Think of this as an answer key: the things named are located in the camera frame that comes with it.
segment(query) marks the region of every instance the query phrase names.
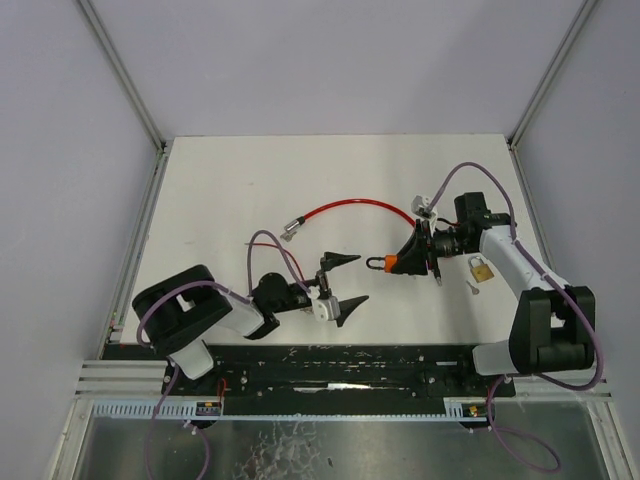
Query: key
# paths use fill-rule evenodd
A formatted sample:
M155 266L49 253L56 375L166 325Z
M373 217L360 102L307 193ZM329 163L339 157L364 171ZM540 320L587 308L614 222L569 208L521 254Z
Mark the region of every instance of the key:
M469 280L467 280L467 285L471 287L471 295L477 295L480 293L480 289L473 286Z

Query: black bracket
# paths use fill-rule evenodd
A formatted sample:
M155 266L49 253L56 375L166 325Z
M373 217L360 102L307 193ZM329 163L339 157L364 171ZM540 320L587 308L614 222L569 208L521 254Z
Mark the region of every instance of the black bracket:
M171 395L212 397L224 378L227 415L444 413L444 398L486 397L495 381L475 372L473 347L209 345L214 370L197 380L180 376ZM332 390L334 383L369 388ZM513 383L496 391L514 395Z
M595 327L596 302L587 287L566 287L591 327ZM564 320L551 328L551 318ZM509 335L509 354L520 373L559 372L589 368L594 346L575 312L556 291L539 288L522 292Z
M196 265L146 290L133 299L133 309L142 318L161 297L178 287L197 281L213 282L204 265ZM180 295L191 308L185 310L178 296L164 302L147 321L144 330L153 348L163 356L170 355L197 339L231 312L229 301L211 287L194 287Z

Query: white wall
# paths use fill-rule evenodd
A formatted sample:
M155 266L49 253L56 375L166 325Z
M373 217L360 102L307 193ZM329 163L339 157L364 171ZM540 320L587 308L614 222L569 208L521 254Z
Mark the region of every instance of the white wall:
M504 133L582 0L95 0L163 134Z
M637 1L601 2L520 149L559 273L596 294L596 328L605 347L607 377L636 455L638 25Z
M70 0L0 4L0 478L39 478L154 152Z

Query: small white object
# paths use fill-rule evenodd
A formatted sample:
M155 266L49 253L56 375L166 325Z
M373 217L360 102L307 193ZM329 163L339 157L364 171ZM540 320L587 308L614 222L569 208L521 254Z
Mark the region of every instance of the small white object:
M213 368L213 358L211 358L207 346L200 339L194 340L182 350L169 356L191 380L200 378Z
M430 212L427 212L427 207L431 203L431 197L427 197L426 195L416 195L411 202L411 211L419 216L429 221L429 228L431 229L431 233L434 232L436 228L436 222L438 221L438 209L433 207Z
M226 295L225 297L233 307L233 310L222 317L216 323L217 326L229 328L243 337L248 337L264 325L264 317L253 305L239 302L233 297Z
M478 345L473 349L473 364L480 375L518 373L509 354L509 340Z

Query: wire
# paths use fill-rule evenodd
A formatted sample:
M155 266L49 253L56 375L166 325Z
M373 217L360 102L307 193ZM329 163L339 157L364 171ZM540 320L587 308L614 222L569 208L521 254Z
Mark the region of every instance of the wire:
M496 379L495 382L493 382L493 385L491 385L491 388L489 389L489 394L487 395L487 419L489 420L489 425L491 426L491 430L493 430L493 433L495 434L496 438L498 439L498 442L500 442L500 444L502 445L502 447L509 452L509 454L515 458L518 462L520 462L521 464L525 465L526 467L529 467L532 470L535 470L536 472L539 473L558 473L560 470L562 470L562 462L560 461L560 455L558 455L558 452L556 452L551 445L549 445L547 442L545 442L544 440L542 440L540 437L537 437L531 433L527 433L527 432L523 432L521 430L517 430L515 428L509 428L509 427L497 427L495 425L495 418L493 417L493 414L491 413L491 404L493 403L493 399L496 393L496 389L498 388L498 386L500 386L500 384L505 381L506 377L504 375L501 375L500 377L498 377ZM510 435L514 435L516 437L520 437L522 439L527 439L527 440L532 440L533 442L537 443L538 445L540 445L541 447L543 447L546 451L548 451L551 456L554 458L554 460L556 461L556 466L553 468L545 468L545 467L540 467L539 465L536 465L535 463L532 463L530 461L528 461L527 459L523 458L519 453L517 453L516 451L514 451L508 444L507 442L504 441L504 439L502 438L503 433L508 433Z
M278 248L277 245L274 245L273 243L261 243L261 242L254 242L253 243L254 247L271 247L271 248ZM287 254L287 256L291 259L291 261L296 265L296 269L298 270L298 274L300 275L300 278L304 279L304 273L302 273L302 269L300 268L300 264L298 263L298 261L296 260L296 257L293 256L293 253L291 253L289 250L287 250L286 248L284 249L284 252Z
M447 220L446 218L438 217L438 221L442 223L446 223L450 227L457 227L460 224L458 222L452 222L451 220Z
M245 305L251 305L251 300L243 297L242 295L238 295L237 293L229 290L227 287L225 287L224 285L220 285L217 282L213 282L211 280L198 280L196 282L185 283L184 285L174 288L169 293L164 294L162 297L156 300L156 302L153 305L151 305L151 308L149 308L149 310L147 310L146 313L143 315L143 317L140 319L140 323L138 324L138 329L136 330L136 341L140 346L151 347L151 343L145 342L144 339L142 338L142 332L144 331L144 326L147 324L147 322L153 316L153 314L156 313L156 311L169 300L180 295L182 292L186 290L190 290L196 287L211 287L215 290L222 292L225 295L230 296L231 298L234 298L235 300L238 300L241 303L244 303Z
M474 167L474 168L477 168L482 173L484 173L487 177L489 177L489 179L495 184L495 186L498 187L498 190L500 190L500 193L502 193L502 196L504 197L505 201L507 202L507 207L509 209L509 216L511 217L511 223L509 224L509 230L511 232L511 238L513 239L513 244L518 249L518 251L529 261L529 263L531 263L531 265L536 270L536 272L538 272L540 274L540 276L549 285L551 285L551 287L553 287L554 290L556 290L562 296L562 298L567 303L567 305L569 307L571 307L571 309L575 312L576 316L580 319L580 322L582 323L582 326L587 331L587 334L589 335L589 339L591 340L591 343L593 343L593 349L595 350L595 355L596 355L596 371L593 374L593 378L589 382L587 382L586 384L584 384L584 385L571 385L571 384L562 382L560 380L557 380L555 378L552 378L552 377L550 377L548 375L545 375L544 373L538 374L538 376L540 378L543 378L543 379L547 380L548 382L553 383L554 385L557 385L557 386L562 387L562 388L566 388L567 390L573 390L573 391L580 392L580 391L585 391L585 390L592 389L598 383L600 383L600 380L602 379L602 372L604 371L604 356L602 354L602 346L600 345L600 341L598 340L598 337L596 337L596 332L593 329L593 327L591 326L591 324L589 323L589 320L587 320L587 317L582 312L582 310L580 309L578 304L569 296L569 294L567 292L564 291L564 288L562 288L562 286L560 286L558 284L558 282L556 282L553 278L551 278L551 276L549 275L547 270L542 265L540 265L535 258L533 258L533 256L527 251L527 249L524 247L524 245L522 245L520 240L517 238L517 235L516 235L516 217L515 217L515 212L513 210L513 203L511 202L511 198L509 198L509 195L507 194L507 192L504 189L504 187L500 184L498 179L489 170L487 170L485 167L483 167L479 163L476 163L476 162L462 162L461 164L456 165L453 168L453 170L451 170L451 172L449 172L449 175L447 175L447 177L444 179L444 182L442 182L442 185L440 186L440 188L436 192L435 196L433 197L433 200L431 201L431 203L427 207L427 211L431 211L433 209L433 207L436 205L436 203L438 203L438 200L440 200L440 197L442 197L442 194L444 193L445 189L447 188L447 185L451 181L451 178L453 177L453 175L463 167Z
M369 198L347 198L345 200L338 200L337 202L327 203L326 205L322 205L316 208L315 210L311 210L309 213L304 215L304 219L309 220L311 217L314 217L331 208L340 207L342 205L351 205L354 203L363 203L366 205L375 205L376 207L386 208L387 210L390 210L393 213L404 218L412 227L414 227L416 224L416 221L413 218L411 218L409 215L404 213L398 207L394 207L393 205L390 205L385 202L379 202L378 200L371 200Z
M153 427L155 426L156 417L160 413L160 407L169 396L169 393L171 392L174 385L176 384L176 381L178 380L179 376L180 376L180 367L178 366L178 364L176 364L173 370L173 376L171 377L171 380L169 381L167 388L164 390L164 393L160 397L160 400L158 401L156 406L153 407L153 413L151 414L151 423L149 425L149 430L147 430L147 435L144 440L144 468L147 471L147 478L149 478L149 480L153 480L153 474L151 473L151 464L149 462L149 443L151 441L151 433L153 433ZM196 480L202 480L202 478L204 478L204 474L207 473L207 470L209 469L209 463L211 462L211 448L209 447L209 442L207 441L207 437L202 432L202 430L200 430L199 428L195 428L195 432L200 436L200 438L204 442L204 454L205 454L204 465L202 465L202 470L200 470L200 473L196 477Z
M227 390L227 379L220 377L218 380L218 398L220 399L220 413L222 414L222 400L224 400L224 392Z
M251 272L251 252L253 251L253 245L255 244L256 238L258 238L260 235L266 235L271 239L273 243L275 243L276 248L280 250L280 255L282 255L282 259L284 260L285 265L289 269L289 272L291 273L293 280L298 284L298 286L302 289L303 292L310 293L309 287L307 287L303 283L303 280L298 277L298 274L293 269L291 262L287 258L286 250L280 243L280 240L278 240L278 238L268 230L258 230L256 233L253 234L253 236L251 237L251 240L249 240L249 248L247 249L247 284L249 287L249 295L251 295L251 292L253 291L253 278L252 278L252 272Z

